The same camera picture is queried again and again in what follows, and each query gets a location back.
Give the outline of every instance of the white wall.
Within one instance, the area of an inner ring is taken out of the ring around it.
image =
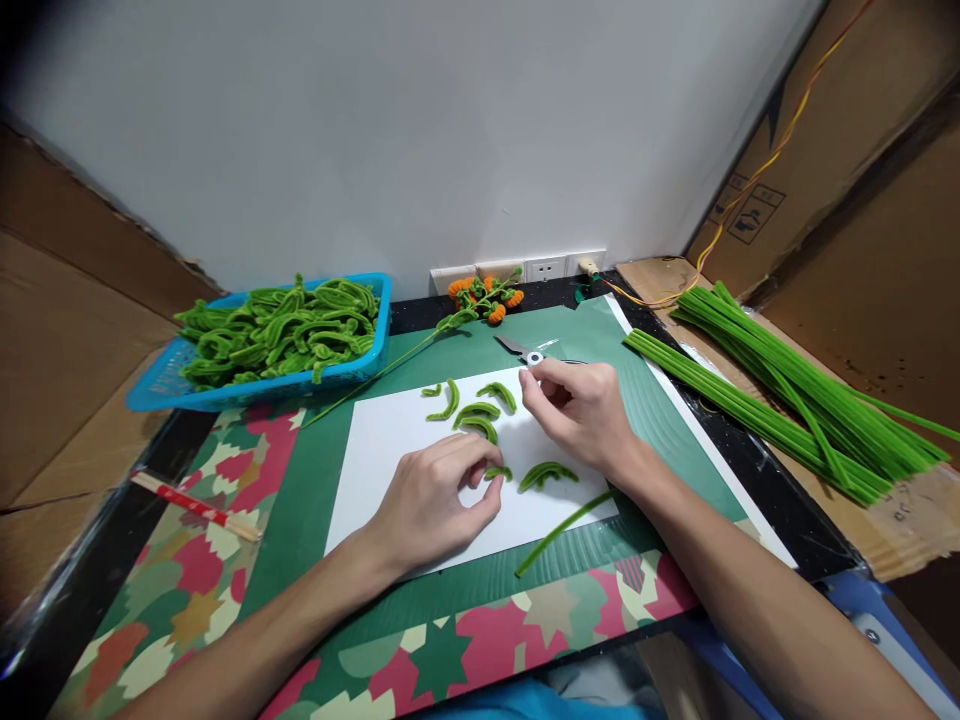
[[[227,289],[678,253],[818,0],[72,0],[4,103]]]

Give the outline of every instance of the wall socket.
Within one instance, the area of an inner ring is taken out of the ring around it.
[[[550,258],[535,258],[523,263],[523,281],[540,282],[564,277],[567,272],[567,258],[565,255]]]
[[[495,277],[497,280],[506,280],[513,274],[513,271],[520,268],[524,269],[522,258],[514,260],[493,260],[491,262],[477,263],[477,277],[488,278]],[[515,278],[516,282],[526,282],[526,277],[521,272],[520,277]]]
[[[476,265],[459,265],[452,268],[434,268],[430,271],[430,277],[433,279],[433,288],[437,295],[446,295],[450,283],[455,280],[463,280],[468,277],[477,276]]]
[[[583,250],[581,252],[569,253],[567,255],[567,267],[563,274],[565,277],[583,275],[585,270],[580,267],[580,261],[585,258],[592,260],[593,264],[596,265],[599,270],[603,270],[603,261],[606,257],[606,250]]]

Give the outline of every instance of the wooden chopstick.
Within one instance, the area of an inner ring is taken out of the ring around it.
[[[131,475],[130,482],[149,490],[154,495],[158,495],[164,500],[172,502],[174,505],[182,507],[185,510],[189,510],[190,512],[195,513],[202,518],[206,518],[207,520],[220,525],[244,540],[249,540],[250,542],[255,543],[260,542],[260,538],[263,537],[263,533],[258,528],[240,522],[229,513],[225,513],[223,510],[217,510],[215,507],[208,505],[202,500],[197,500],[196,498],[190,497],[186,493],[180,492],[172,485],[168,485],[167,483],[158,480],[144,470],[138,470]]]

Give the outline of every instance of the left hand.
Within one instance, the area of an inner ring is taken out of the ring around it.
[[[404,455],[376,515],[361,535],[396,577],[465,548],[500,512],[503,476],[473,507],[460,502],[464,484],[477,488],[487,462],[503,465],[500,448],[474,433],[451,435]]]

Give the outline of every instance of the orange wire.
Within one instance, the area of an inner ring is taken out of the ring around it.
[[[716,246],[717,242],[720,240],[720,236],[723,235],[723,231],[725,229],[724,223],[727,220],[727,215],[729,215],[730,211],[737,206],[737,204],[743,198],[744,194],[747,191],[749,191],[754,185],[757,184],[757,180],[760,179],[760,176],[767,170],[767,168],[773,165],[773,163],[776,162],[777,158],[780,157],[780,153],[783,152],[783,149],[787,146],[787,143],[790,142],[790,138],[793,137],[793,131],[797,126],[797,121],[800,119],[800,116],[803,114],[804,109],[806,109],[807,107],[807,101],[810,99],[810,91],[813,89],[813,84],[817,81],[817,78],[820,77],[820,72],[823,70],[823,66],[827,64],[827,60],[829,60],[830,56],[837,51],[837,48],[839,48],[840,45],[843,43],[843,41],[846,39],[847,34],[856,24],[857,20],[860,19],[860,17],[867,11],[867,8],[869,8],[872,4],[873,4],[873,0],[865,0],[865,2],[860,6],[860,9],[857,10],[856,14],[850,19],[850,22],[847,23],[846,27],[844,27],[843,30],[840,32],[840,34],[837,36],[837,39],[833,41],[833,44],[830,46],[827,52],[824,53],[823,56],[820,58],[820,60],[817,62],[816,67],[813,69],[813,73],[810,75],[810,79],[807,80],[807,84],[804,86],[803,94],[800,96],[800,101],[797,103],[797,109],[796,111],[794,111],[793,117],[790,119],[790,122],[787,123],[786,129],[784,129],[783,131],[783,137],[780,138],[780,142],[777,144],[777,147],[774,149],[773,153],[770,155],[767,161],[763,165],[761,165],[759,168],[757,168],[756,172],[754,172],[753,175],[750,176],[750,179],[747,181],[747,184],[744,185],[743,188],[733,197],[733,199],[731,199],[727,203],[726,207],[723,209],[723,212],[720,213],[720,219],[719,219],[719,222],[717,223],[717,232],[714,234],[713,240],[710,241],[710,244],[707,245],[706,248],[704,248],[704,251],[700,253],[700,257],[697,258],[697,265],[696,265],[697,272],[694,273],[693,279],[690,281],[690,283],[683,290],[681,290],[680,292],[674,293],[673,295],[668,295],[667,297],[661,298],[660,300],[657,300],[655,302],[644,302],[643,300],[640,300],[639,298],[634,297],[623,288],[617,287],[609,280],[600,278],[601,280],[603,280],[603,282],[605,282],[613,290],[620,293],[628,300],[631,300],[637,305],[644,305],[646,307],[661,307],[663,305],[669,305],[678,297],[683,295],[685,292],[695,287],[698,282],[700,282],[700,278],[703,277],[703,265],[707,261],[707,258],[710,256],[710,253],[713,250],[713,248]]]

